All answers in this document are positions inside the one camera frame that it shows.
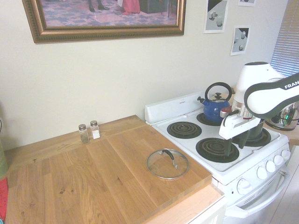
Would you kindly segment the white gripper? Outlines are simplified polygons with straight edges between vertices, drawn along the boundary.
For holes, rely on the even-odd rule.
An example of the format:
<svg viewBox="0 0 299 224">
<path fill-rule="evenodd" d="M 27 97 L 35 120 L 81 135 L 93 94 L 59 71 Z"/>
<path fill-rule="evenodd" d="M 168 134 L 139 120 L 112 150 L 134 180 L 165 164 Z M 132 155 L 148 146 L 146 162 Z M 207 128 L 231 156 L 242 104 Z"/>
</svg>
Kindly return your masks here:
<svg viewBox="0 0 299 224">
<path fill-rule="evenodd" d="M 237 135 L 239 135 L 238 147 L 243 149 L 249 136 L 248 130 L 256 127 L 260 123 L 260 120 L 261 119 L 257 117 L 245 119 L 238 114 L 224 118 L 219 130 L 219 135 L 225 139 L 224 154 L 229 156 L 231 151 L 231 138 Z"/>
</svg>

